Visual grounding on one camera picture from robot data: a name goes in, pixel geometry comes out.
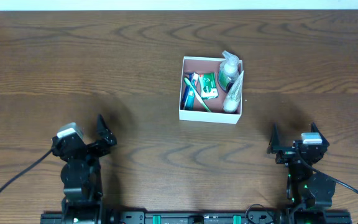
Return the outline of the green Dettol soap bar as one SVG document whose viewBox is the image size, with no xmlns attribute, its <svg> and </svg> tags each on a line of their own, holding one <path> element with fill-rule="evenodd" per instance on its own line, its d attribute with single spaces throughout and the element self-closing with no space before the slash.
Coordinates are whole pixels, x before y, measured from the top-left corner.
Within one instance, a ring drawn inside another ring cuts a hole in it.
<svg viewBox="0 0 358 224">
<path fill-rule="evenodd" d="M 201 87 L 201 98 L 203 100 L 215 99 L 219 96 L 215 73 L 202 73 L 199 75 L 198 80 Z"/>
</svg>

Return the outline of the white floral lotion tube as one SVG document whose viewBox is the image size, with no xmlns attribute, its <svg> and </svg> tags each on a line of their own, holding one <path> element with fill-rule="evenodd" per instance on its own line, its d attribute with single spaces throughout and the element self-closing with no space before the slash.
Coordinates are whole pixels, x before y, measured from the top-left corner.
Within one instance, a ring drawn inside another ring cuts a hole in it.
<svg viewBox="0 0 358 224">
<path fill-rule="evenodd" d="M 234 113 L 237 111 L 242 98 L 242 84 L 244 72 L 241 72 L 237 80 L 232 85 L 223 102 L 223 110 L 226 113 Z"/>
</svg>

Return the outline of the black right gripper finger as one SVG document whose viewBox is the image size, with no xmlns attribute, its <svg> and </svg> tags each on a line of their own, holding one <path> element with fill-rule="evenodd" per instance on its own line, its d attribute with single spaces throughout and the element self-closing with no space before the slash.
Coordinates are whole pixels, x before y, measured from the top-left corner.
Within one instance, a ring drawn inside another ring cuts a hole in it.
<svg viewBox="0 0 358 224">
<path fill-rule="evenodd" d="M 321 138 L 321 140 L 322 140 L 322 143 L 323 144 L 327 144 L 328 143 L 328 141 L 327 141 L 327 139 L 323 136 L 323 134 L 320 132 L 320 130 L 317 128 L 317 125 L 314 123 L 314 122 L 312 122 L 311 124 L 310 124 L 310 129 L 311 129 L 311 132 L 312 133 L 318 133 L 319 134 L 319 136 L 320 136 L 320 138 Z"/>
<path fill-rule="evenodd" d="M 273 124 L 272 135 L 267 147 L 267 154 L 276 154 L 280 146 L 277 124 Z"/>
</svg>

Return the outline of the blue disposable razor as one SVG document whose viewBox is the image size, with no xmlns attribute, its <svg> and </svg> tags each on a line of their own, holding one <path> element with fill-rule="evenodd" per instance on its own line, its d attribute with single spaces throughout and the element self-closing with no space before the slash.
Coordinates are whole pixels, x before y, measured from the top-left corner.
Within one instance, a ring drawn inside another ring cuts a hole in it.
<svg viewBox="0 0 358 224">
<path fill-rule="evenodd" d="M 181 108 L 183 110 L 192 110 L 194 105 L 193 90 L 185 84 L 185 91 L 181 99 Z"/>
</svg>

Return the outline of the green white toothbrush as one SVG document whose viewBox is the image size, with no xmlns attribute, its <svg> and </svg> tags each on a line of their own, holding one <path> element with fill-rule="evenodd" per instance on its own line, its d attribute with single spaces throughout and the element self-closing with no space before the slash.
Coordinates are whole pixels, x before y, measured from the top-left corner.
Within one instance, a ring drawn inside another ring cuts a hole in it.
<svg viewBox="0 0 358 224">
<path fill-rule="evenodd" d="M 186 85 L 187 85 L 188 87 L 190 87 L 190 89 L 193 90 L 194 95 L 195 95 L 195 98 L 201 103 L 201 105 L 204 107 L 204 109 L 205 109 L 207 112 L 211 113 L 211 110 L 208 108 L 208 106 L 206 105 L 206 103 L 203 101 L 202 97 L 201 97 L 200 94 L 197 92 L 196 88 L 192 85 L 191 81 L 190 81 L 187 77 L 184 78 L 184 81 L 185 81 Z"/>
</svg>

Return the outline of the clear pump bottle purple liquid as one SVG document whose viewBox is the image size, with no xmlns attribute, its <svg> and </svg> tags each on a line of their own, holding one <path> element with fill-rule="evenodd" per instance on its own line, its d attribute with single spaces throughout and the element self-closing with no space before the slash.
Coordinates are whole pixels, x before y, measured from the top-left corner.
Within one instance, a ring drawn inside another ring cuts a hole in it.
<svg viewBox="0 0 358 224">
<path fill-rule="evenodd" d="M 228 92 L 239 76 L 240 60 L 238 56 L 224 51 L 224 61 L 219 66 L 218 83 L 223 91 Z"/>
</svg>

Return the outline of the small toothpaste tube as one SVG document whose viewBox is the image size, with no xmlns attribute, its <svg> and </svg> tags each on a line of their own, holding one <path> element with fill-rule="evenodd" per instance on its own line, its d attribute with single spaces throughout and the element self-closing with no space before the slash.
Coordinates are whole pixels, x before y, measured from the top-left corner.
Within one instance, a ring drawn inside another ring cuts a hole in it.
<svg viewBox="0 0 358 224">
<path fill-rule="evenodd" d="M 199 75 L 196 72 L 189 73 L 188 79 L 191 81 L 191 85 L 194 87 L 194 89 L 197 89 L 197 83 L 198 83 L 198 77 Z M 195 100 L 195 91 L 189 87 L 188 85 L 185 88 L 185 95 L 184 95 L 184 109 L 185 110 L 192 110 L 194 106 L 194 100 Z"/>
</svg>

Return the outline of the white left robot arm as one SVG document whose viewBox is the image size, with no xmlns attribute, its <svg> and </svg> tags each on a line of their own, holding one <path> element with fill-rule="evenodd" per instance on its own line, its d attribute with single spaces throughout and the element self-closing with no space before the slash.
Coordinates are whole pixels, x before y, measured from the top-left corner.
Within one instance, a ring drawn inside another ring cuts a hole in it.
<svg viewBox="0 0 358 224">
<path fill-rule="evenodd" d="M 103 185 L 99 159 L 117 144 L 102 115 L 96 119 L 99 139 L 85 143 L 76 123 L 62 126 L 52 138 L 52 154 L 65 162 L 60 178 L 63 182 L 60 223 L 109 223 L 103 203 Z"/>
</svg>

